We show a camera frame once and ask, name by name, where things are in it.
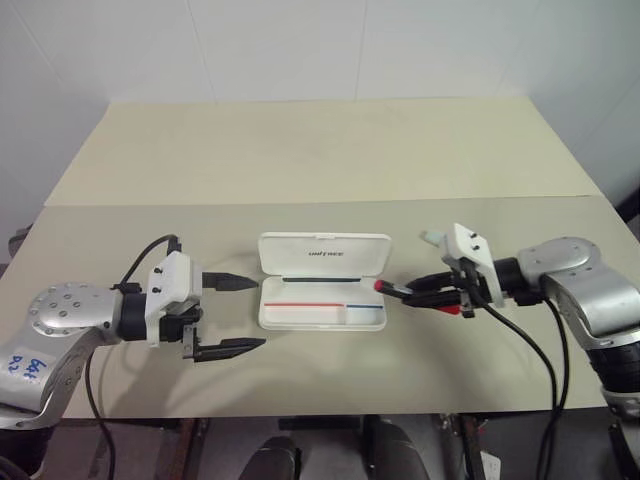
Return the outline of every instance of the red stripe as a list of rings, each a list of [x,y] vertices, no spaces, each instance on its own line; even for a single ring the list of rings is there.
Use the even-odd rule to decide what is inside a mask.
[[[344,307],[344,303],[265,303],[265,307]]]

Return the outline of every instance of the beige tabletop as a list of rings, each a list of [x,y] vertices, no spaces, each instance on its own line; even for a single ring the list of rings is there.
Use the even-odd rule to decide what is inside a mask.
[[[444,270],[425,228],[457,221],[486,236],[496,258],[577,235],[600,246],[605,261],[640,284],[636,239],[603,197],[449,199],[297,205],[49,207],[0,280],[0,339],[24,321],[31,298],[63,281],[108,286],[155,237],[179,234],[206,269],[264,278],[258,235],[271,231],[379,232],[393,238],[385,279],[406,282]],[[137,278],[160,258],[143,264]],[[375,333],[273,332],[257,325],[257,290],[207,292],[204,343],[258,336],[265,345],[241,357],[194,364],[179,344],[144,342],[99,348],[94,385],[111,417],[360,414],[505,411],[548,408],[546,372],[510,331],[475,319],[404,307],[387,300],[388,325]],[[561,364],[558,334],[542,306],[504,313]],[[568,406],[602,405],[599,382],[571,340]],[[77,388],[66,416],[91,416]]]
[[[600,192],[527,98],[116,104],[47,205],[575,195]]]

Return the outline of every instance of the handwritten label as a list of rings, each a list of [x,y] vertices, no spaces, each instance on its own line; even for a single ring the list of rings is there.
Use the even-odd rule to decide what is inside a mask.
[[[49,355],[20,349],[11,355],[6,371],[11,376],[22,377],[31,383],[40,383],[40,379],[49,373],[53,360]]]

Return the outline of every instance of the robotic arm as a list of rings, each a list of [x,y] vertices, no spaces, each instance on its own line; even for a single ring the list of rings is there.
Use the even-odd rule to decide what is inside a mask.
[[[160,342],[182,341],[183,358],[201,362],[231,358],[265,342],[239,338],[200,345],[197,324],[203,289],[231,291],[258,284],[229,273],[203,273],[180,251],[177,237],[163,238],[168,237],[175,241],[170,241],[167,257],[149,273],[146,293],[126,280],[161,239],[111,289],[64,283],[33,299],[22,328],[0,347],[0,456],[24,467],[25,462],[16,461],[22,458],[17,453],[20,445],[42,440],[44,446],[36,449],[36,457],[44,455],[52,427],[64,414],[82,367],[98,346],[146,339],[155,347]],[[41,458],[32,460],[39,466]]]
[[[519,306],[545,299],[559,307],[573,336],[602,382],[602,394],[619,417],[626,463],[640,465],[640,291],[602,262],[593,243],[562,237],[526,248],[515,258],[493,261],[487,241],[455,224],[424,240],[440,249],[452,271],[416,279],[406,287],[378,281],[376,289],[412,307],[474,315],[481,300],[500,307],[504,297]]]

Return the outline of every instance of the white wall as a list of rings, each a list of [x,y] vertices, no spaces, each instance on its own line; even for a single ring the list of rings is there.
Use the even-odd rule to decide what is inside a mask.
[[[638,0],[0,0],[0,241],[107,101],[527,94],[618,202],[638,25]]]

